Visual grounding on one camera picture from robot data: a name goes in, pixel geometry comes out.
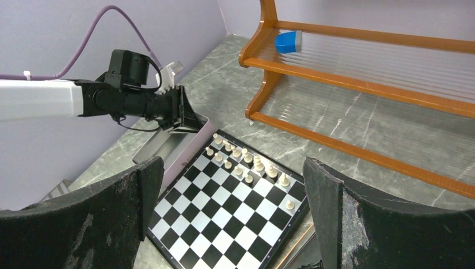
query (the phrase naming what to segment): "chessboard border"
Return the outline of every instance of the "chessboard border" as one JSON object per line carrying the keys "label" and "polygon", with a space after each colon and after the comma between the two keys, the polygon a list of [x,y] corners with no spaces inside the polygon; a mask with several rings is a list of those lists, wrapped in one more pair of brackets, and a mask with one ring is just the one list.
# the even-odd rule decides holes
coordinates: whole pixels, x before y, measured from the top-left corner
{"label": "chessboard border", "polygon": [[[294,179],[298,180],[301,184],[304,184],[304,177],[300,174],[295,172],[294,170],[284,166],[281,164],[279,161],[272,159],[268,157],[266,154],[256,150],[255,148],[251,147],[250,145],[246,145],[244,142],[240,141],[236,137],[226,133],[225,131],[218,129],[215,133],[218,135],[222,136],[224,139],[228,140],[229,142],[233,143],[234,145],[240,146],[242,148],[248,149],[248,152],[253,154],[253,155],[259,155],[260,157],[263,157],[267,160],[271,160],[277,169],[283,171],[287,175],[293,177]],[[213,137],[210,137],[204,145],[195,153],[193,158],[190,159],[190,161],[186,164],[186,166],[183,168],[183,170],[176,176],[176,178],[166,187],[165,191],[159,196],[157,199],[156,205],[160,203],[160,201],[165,198],[165,196],[170,192],[170,190],[174,187],[174,185],[177,183],[177,181],[183,177],[183,175],[190,169],[190,167],[193,165],[193,163],[203,154],[205,151],[205,148],[208,145],[211,145],[213,142]],[[310,207],[309,207],[309,201],[308,201],[308,196],[305,195],[305,198],[302,200],[302,204],[300,207],[297,209],[296,213],[293,215],[292,218],[288,221],[287,228],[284,228],[282,231],[281,236],[279,237],[277,243],[272,246],[271,250],[269,253],[267,253],[266,258],[264,261],[261,263],[259,269],[267,269],[269,266],[273,265],[277,258],[278,255],[284,250],[287,242],[290,240],[292,234],[295,233],[295,231],[299,228],[299,225],[303,222],[305,216],[310,212]],[[150,227],[148,227],[148,232],[147,232],[147,237],[149,240],[152,242],[152,244],[155,246],[155,248],[158,250],[158,252],[163,256],[163,258],[174,268],[174,269],[184,269],[183,266],[181,266],[180,262],[177,261],[176,259],[173,258],[173,256],[170,254],[168,249],[160,242],[158,238],[154,236],[152,233],[152,230]]]}

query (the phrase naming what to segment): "wooden shelf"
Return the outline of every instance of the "wooden shelf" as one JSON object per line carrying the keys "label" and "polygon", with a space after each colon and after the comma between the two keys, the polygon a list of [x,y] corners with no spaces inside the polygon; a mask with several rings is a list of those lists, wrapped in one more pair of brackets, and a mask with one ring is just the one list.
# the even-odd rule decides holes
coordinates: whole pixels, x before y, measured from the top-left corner
{"label": "wooden shelf", "polygon": [[[475,41],[279,21],[274,0],[260,5],[259,26],[239,55],[241,66],[265,70],[246,117],[475,199],[473,185],[259,112],[282,75],[290,75],[475,118]],[[289,30],[302,31],[302,51],[277,53],[275,37]]]}

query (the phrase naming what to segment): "chess piece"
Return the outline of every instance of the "chess piece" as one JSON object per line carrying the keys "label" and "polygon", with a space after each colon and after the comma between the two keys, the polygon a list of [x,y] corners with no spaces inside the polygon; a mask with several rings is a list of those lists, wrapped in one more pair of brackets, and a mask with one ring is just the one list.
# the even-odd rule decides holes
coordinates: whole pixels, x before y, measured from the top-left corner
{"label": "chess piece", "polygon": [[239,151],[238,149],[236,149],[236,146],[231,146],[231,150],[232,150],[232,155],[234,158],[239,158],[241,156],[241,151]]}
{"label": "chess piece", "polygon": [[213,138],[215,139],[215,143],[217,145],[220,145],[222,143],[222,138],[217,133],[213,134]]}
{"label": "chess piece", "polygon": [[231,169],[232,163],[228,160],[224,160],[224,168]]}
{"label": "chess piece", "polygon": [[279,174],[277,170],[274,168],[273,165],[269,166],[269,169],[267,170],[267,174],[269,175],[270,178],[276,178],[276,176]]}
{"label": "chess piece", "polygon": [[255,159],[254,158],[254,165],[255,165],[255,169],[257,170],[257,172],[262,172],[264,171],[264,165],[260,162],[260,159]]}
{"label": "chess piece", "polygon": [[218,163],[222,162],[223,157],[218,152],[215,153],[215,158]]}
{"label": "chess piece", "polygon": [[206,155],[213,156],[215,154],[215,152],[209,147],[206,147],[205,149],[206,149]]}
{"label": "chess piece", "polygon": [[292,209],[294,209],[295,205],[294,205],[294,203],[292,203],[292,201],[287,200],[287,202],[285,203],[285,207],[286,207],[288,210],[292,210]]}
{"label": "chess piece", "polygon": [[247,164],[252,163],[253,157],[252,157],[251,154],[249,154],[248,149],[243,149],[243,150],[241,150],[241,153],[243,154],[243,156],[244,156],[244,161],[245,161]]}
{"label": "chess piece", "polygon": [[241,168],[239,168],[239,166],[235,166],[234,167],[234,173],[236,173],[236,175],[242,175],[243,170]]}
{"label": "chess piece", "polygon": [[290,185],[290,180],[287,178],[287,175],[285,173],[282,173],[281,177],[279,178],[279,182],[283,187],[287,187]]}
{"label": "chess piece", "polygon": [[246,174],[245,177],[246,177],[246,183],[248,183],[248,184],[251,184],[252,181],[254,180],[254,179],[252,178],[252,175]]}

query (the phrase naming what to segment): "chessboard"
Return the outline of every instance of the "chessboard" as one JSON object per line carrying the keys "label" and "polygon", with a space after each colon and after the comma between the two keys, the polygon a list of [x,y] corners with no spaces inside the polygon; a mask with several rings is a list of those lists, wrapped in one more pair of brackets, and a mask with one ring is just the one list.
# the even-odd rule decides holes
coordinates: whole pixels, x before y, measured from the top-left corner
{"label": "chessboard", "polygon": [[175,269],[264,269],[308,212],[301,174],[218,130],[159,197],[148,237]]}

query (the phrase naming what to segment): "blue cap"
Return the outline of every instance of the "blue cap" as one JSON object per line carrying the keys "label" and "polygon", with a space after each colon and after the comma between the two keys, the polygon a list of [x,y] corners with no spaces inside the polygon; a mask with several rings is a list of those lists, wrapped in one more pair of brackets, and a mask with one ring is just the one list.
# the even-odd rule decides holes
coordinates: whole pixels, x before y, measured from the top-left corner
{"label": "blue cap", "polygon": [[274,42],[279,53],[302,51],[302,31],[281,33]]}

